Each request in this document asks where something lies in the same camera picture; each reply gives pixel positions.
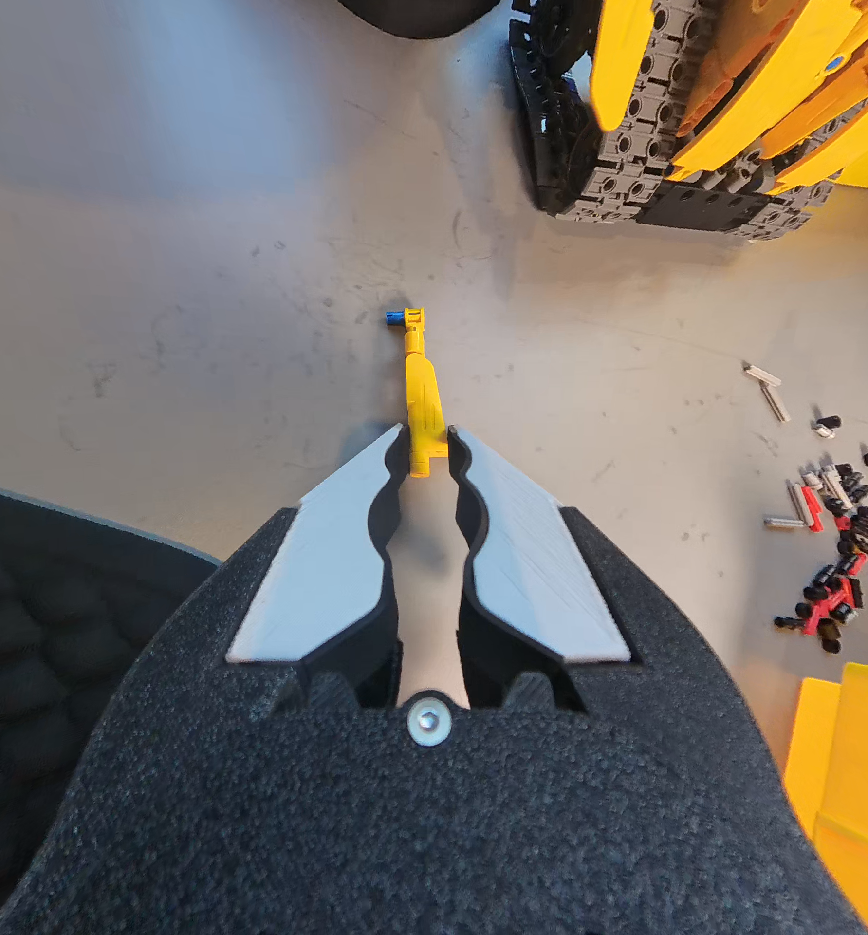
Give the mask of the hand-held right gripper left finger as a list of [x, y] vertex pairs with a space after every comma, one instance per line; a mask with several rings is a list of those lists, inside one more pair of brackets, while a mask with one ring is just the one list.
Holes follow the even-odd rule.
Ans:
[[392, 427], [299, 502], [227, 651], [229, 663], [374, 673], [397, 645], [387, 546], [400, 521], [408, 432]]

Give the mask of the pile of small building parts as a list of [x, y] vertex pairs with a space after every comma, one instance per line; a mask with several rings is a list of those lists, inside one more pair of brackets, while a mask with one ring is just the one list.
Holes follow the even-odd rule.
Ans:
[[841, 652], [844, 629], [864, 609], [862, 574], [868, 569], [868, 477], [850, 462], [829, 455], [808, 462], [786, 482], [792, 506], [787, 516], [765, 516], [763, 527], [777, 533], [836, 534], [835, 560], [818, 570], [802, 589], [789, 615], [776, 616], [775, 629], [818, 640], [830, 655]]

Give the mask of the yellow tracked toy robot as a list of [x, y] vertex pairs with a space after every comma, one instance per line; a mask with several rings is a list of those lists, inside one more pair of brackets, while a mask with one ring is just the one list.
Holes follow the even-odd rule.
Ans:
[[512, 8], [548, 216], [776, 240], [868, 151], [867, 1]]

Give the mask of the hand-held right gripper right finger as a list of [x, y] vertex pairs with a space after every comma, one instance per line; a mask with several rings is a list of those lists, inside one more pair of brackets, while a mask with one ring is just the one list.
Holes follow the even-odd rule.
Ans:
[[462, 427], [449, 429], [449, 465], [470, 609], [554, 663], [631, 661], [557, 498]]

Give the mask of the yellow wedge panel piece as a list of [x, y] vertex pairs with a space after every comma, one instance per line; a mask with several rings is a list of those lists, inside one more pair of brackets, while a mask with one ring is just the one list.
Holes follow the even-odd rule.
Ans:
[[436, 371], [423, 353], [406, 353], [406, 410], [409, 473], [428, 478], [430, 462], [447, 457], [449, 446]]

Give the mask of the yellow parts bin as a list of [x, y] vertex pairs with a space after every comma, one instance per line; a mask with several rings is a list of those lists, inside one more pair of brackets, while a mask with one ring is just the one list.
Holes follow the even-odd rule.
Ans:
[[868, 916], [868, 665], [840, 683], [800, 687], [783, 775], [798, 822], [862, 916]]

